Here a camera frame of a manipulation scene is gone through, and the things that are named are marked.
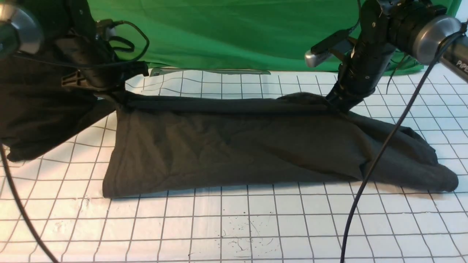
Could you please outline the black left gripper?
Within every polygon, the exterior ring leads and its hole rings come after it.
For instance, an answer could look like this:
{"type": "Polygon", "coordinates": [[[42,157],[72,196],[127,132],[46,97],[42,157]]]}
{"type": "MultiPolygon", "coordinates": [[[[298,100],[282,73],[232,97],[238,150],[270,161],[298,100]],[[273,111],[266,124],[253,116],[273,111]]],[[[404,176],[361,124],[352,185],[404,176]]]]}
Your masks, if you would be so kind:
{"type": "Polygon", "coordinates": [[[148,66],[141,58],[150,46],[147,35],[132,22],[92,18],[70,18],[67,35],[55,41],[75,73],[62,78],[62,85],[97,93],[122,89],[125,82],[137,75],[148,75],[148,66]],[[135,58],[122,60],[117,52],[134,52],[135,45],[112,30],[121,25],[134,28],[145,40],[145,47],[135,58]]]}

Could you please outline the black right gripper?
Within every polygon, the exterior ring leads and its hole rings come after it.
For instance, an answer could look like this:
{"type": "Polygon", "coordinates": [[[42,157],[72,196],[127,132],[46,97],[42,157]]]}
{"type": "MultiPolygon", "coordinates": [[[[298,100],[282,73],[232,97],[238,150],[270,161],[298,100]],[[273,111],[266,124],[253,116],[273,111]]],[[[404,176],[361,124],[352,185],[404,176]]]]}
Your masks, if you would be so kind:
{"type": "Polygon", "coordinates": [[[378,1],[365,1],[360,19],[361,33],[356,45],[346,55],[338,80],[326,96],[329,104],[341,112],[348,112],[375,92],[396,51],[388,40],[389,18],[378,1]]]}

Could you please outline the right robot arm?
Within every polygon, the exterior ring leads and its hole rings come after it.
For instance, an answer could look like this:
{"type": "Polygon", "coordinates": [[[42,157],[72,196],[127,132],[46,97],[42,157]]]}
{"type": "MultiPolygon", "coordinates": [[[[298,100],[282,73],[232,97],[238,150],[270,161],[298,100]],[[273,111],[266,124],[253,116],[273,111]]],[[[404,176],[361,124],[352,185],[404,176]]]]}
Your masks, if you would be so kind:
{"type": "Polygon", "coordinates": [[[326,100],[342,112],[361,103],[375,92],[396,50],[422,65],[440,62],[467,80],[467,24],[446,12],[426,0],[366,1],[361,33],[326,100]]]}

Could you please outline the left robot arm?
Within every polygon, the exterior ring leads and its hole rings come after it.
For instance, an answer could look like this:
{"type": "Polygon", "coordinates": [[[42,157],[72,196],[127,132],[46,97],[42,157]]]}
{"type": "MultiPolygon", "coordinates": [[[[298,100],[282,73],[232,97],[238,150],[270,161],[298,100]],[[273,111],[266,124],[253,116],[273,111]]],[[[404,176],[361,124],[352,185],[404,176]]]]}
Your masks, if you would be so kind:
{"type": "Polygon", "coordinates": [[[141,61],[150,45],[148,37],[126,20],[94,20],[86,0],[2,0],[1,58],[19,58],[75,68],[63,76],[63,87],[96,93],[124,88],[137,75],[148,76],[141,61]],[[114,35],[120,25],[133,27],[146,41],[137,57],[121,60],[116,52],[134,52],[129,40],[114,35]]]}

